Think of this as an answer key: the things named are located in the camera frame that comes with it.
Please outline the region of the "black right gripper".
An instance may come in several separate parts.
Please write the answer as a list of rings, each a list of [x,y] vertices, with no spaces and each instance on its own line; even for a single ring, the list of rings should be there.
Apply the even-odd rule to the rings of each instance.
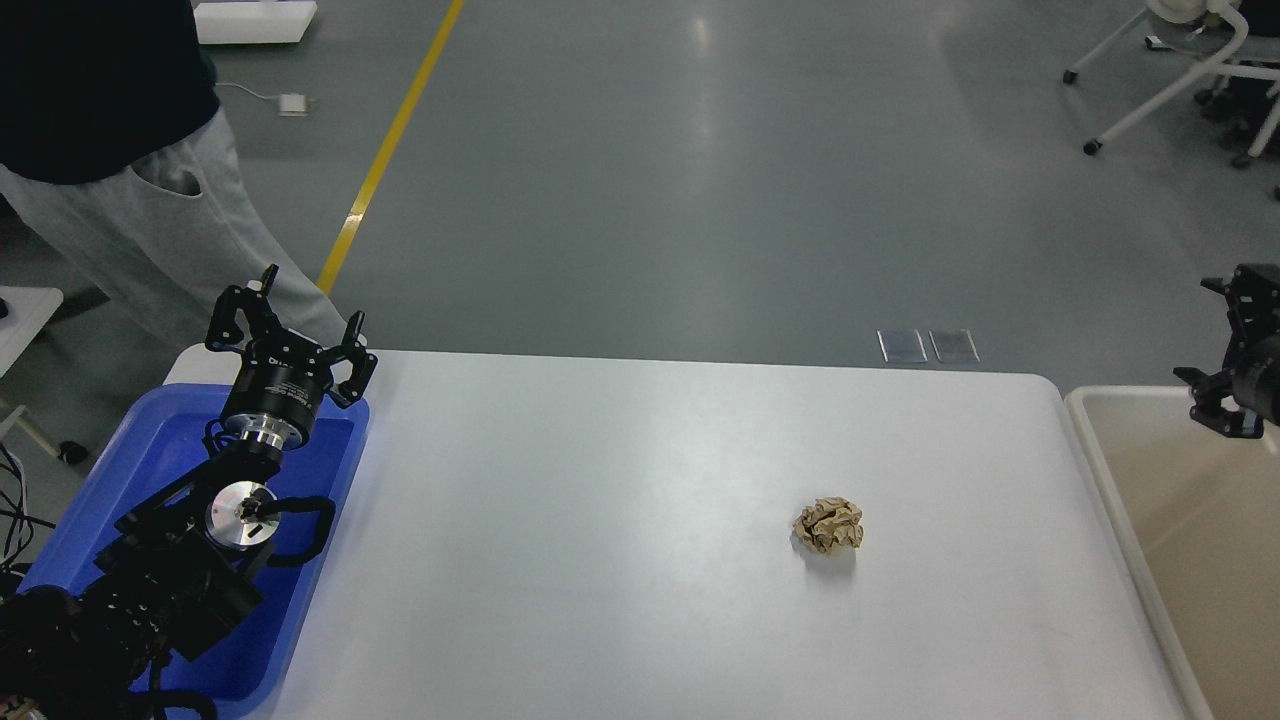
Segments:
[[[1201,286],[1225,299],[1230,346],[1244,350],[1236,370],[1175,366],[1172,374],[1190,389],[1192,420],[1226,438],[1261,439],[1265,420],[1279,425],[1279,265],[1240,264]]]

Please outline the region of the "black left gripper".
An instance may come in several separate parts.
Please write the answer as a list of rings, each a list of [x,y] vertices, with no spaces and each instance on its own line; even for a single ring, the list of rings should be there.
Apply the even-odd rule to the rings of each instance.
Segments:
[[[355,313],[338,345],[279,341],[285,334],[269,295],[279,266],[247,284],[230,284],[218,297],[205,348],[241,355],[241,368],[220,413],[223,427],[242,439],[282,451],[305,446],[326,396],[347,409],[366,393],[378,368],[362,331],[365,313]]]

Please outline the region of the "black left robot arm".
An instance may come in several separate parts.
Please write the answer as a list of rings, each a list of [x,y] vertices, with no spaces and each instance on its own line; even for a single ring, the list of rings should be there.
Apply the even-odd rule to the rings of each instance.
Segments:
[[[284,456],[311,441],[325,400],[347,409],[378,357],[353,313],[326,347],[285,327],[270,305],[278,269],[228,286],[205,347],[239,357],[207,457],[116,519],[79,593],[35,585],[3,601],[5,719],[215,719],[205,693],[163,687],[175,656],[195,661],[265,601],[256,575],[302,568],[326,548],[339,510],[323,495],[269,486]]]

